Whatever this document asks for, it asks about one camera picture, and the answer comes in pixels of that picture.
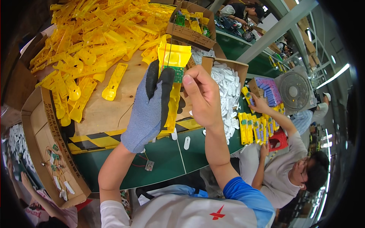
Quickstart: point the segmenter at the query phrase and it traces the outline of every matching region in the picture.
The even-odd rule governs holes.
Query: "black cap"
[[[255,3],[255,12],[257,14],[258,22],[262,23],[261,18],[265,15],[264,9],[257,3]]]

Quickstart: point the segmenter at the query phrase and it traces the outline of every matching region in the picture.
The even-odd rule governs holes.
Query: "gray work glove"
[[[141,153],[145,145],[163,129],[175,71],[165,68],[158,78],[158,60],[152,62],[140,82],[127,130],[120,141],[132,153]]]

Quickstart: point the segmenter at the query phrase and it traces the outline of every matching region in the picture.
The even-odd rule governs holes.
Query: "pile of white plastic parts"
[[[32,159],[29,155],[27,142],[25,141],[22,124],[17,124],[10,128],[8,144],[10,151],[18,164],[20,163],[21,156],[23,156],[25,166],[29,167],[33,172],[35,172]]]
[[[208,57],[214,57],[215,58],[215,53],[214,51],[211,49],[210,51],[204,51],[202,49],[199,49],[197,47],[191,47],[191,56],[193,57],[193,60],[195,62],[195,64],[201,64],[201,58],[203,56],[208,56]]]
[[[220,109],[227,144],[229,144],[234,130],[239,129],[239,120],[235,118],[237,112],[233,108],[240,109],[238,99],[241,93],[241,83],[236,71],[228,67],[227,64],[220,64],[217,61],[213,63],[211,77],[219,85]]]

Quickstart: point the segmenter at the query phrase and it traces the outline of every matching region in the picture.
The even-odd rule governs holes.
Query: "blue and white shirt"
[[[259,227],[269,228],[275,210],[257,189],[235,177],[224,187],[225,199],[194,194],[186,185],[171,185],[147,192],[155,196],[137,209],[133,222],[123,205],[108,200],[100,204],[101,226],[106,227]]]
[[[299,135],[302,135],[308,127],[311,125],[313,112],[311,110],[305,110],[292,115],[290,118],[295,128],[298,130]]]

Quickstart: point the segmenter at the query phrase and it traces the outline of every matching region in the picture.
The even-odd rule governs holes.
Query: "green circuit board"
[[[175,70],[175,79],[174,82],[177,83],[182,83],[183,82],[183,76],[184,76],[184,68],[183,67],[179,67],[179,66],[166,66],[164,65],[163,69],[165,69],[166,67],[171,67],[172,69]]]

